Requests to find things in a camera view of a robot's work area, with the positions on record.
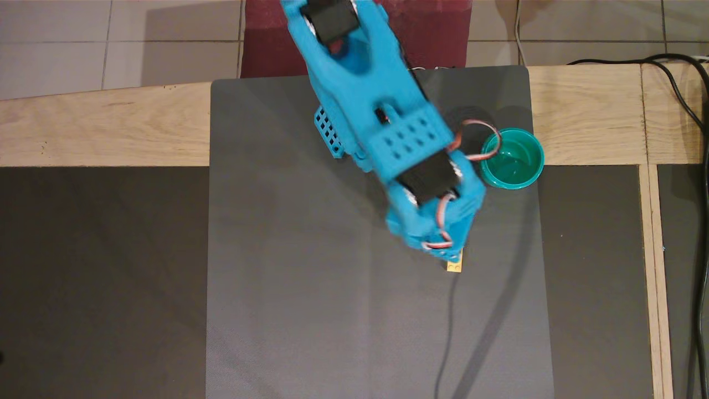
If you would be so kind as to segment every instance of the plastic cup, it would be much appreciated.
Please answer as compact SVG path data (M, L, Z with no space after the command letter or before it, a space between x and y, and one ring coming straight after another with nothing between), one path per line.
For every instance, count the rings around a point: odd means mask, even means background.
M530 132L524 129L500 130L502 146L494 157L480 163L482 177L493 187L519 190L534 183L544 168L544 149ZM483 153L497 145L492 135L483 144Z

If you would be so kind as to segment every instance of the gray mat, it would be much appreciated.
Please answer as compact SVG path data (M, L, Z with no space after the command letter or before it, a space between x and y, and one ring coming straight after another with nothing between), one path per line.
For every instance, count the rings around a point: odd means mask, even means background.
M523 68L421 76L452 124L531 129ZM536 187L490 190L446 273L390 235L316 107L305 77L212 87L207 397L553 398Z

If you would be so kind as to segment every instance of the red white wire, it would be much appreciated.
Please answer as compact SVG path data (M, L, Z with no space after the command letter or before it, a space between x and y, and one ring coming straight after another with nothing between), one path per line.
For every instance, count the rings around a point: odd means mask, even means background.
M455 151L460 147L460 144L462 142L462 136L463 132L462 129L464 126L468 125L482 125L486 126L488 129L492 130L493 133L495 133L495 136L497 136L497 144L495 145L495 148L493 148L491 151L487 153L482 153L482 154L472 154L472 155L466 155L466 158L470 160L471 162L476 162L480 160L486 160L494 157L497 155L497 152L499 152L500 147L502 146L502 135L500 134L500 131L495 127L490 125L489 123L482 121L480 119L465 119L463 122L460 124L460 129L455 134L455 139L453 142L448 146L448 151ZM438 230L440 232L441 237L443 238L444 241L442 242L424 242L423 243L423 248L424 249L446 249L450 248L453 246L453 240L450 237L450 234L445 230L445 210L448 206L448 203L451 202L452 200L455 200L455 195L451 192L448 194L444 195L443 198L440 199L438 202L438 208L436 209L436 224L438 225Z

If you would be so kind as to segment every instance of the blue bracket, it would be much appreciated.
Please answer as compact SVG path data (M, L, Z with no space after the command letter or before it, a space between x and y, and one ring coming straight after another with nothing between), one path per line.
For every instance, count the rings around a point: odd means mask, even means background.
M408 70L384 8L370 0L353 1L358 26L342 37L341 50L334 53L320 42L313 22L301 12L308 0L281 0L281 4L320 100L314 123L330 153L334 158L348 154L362 171L376 173L389 198L386 222L393 234L412 248L456 261L485 187L461 151L449 152L458 177L452 187L457 198L445 214L445 229L453 244L435 250L424 246L442 240L435 221L440 199L418 204L397 177L446 151L454 137Z

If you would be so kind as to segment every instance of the red carpet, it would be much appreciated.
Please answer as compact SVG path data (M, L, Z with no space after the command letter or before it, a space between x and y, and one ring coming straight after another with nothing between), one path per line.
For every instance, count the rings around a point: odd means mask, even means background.
M381 0L412 66L464 67L471 0ZM247 0L241 77L307 73L278 0Z

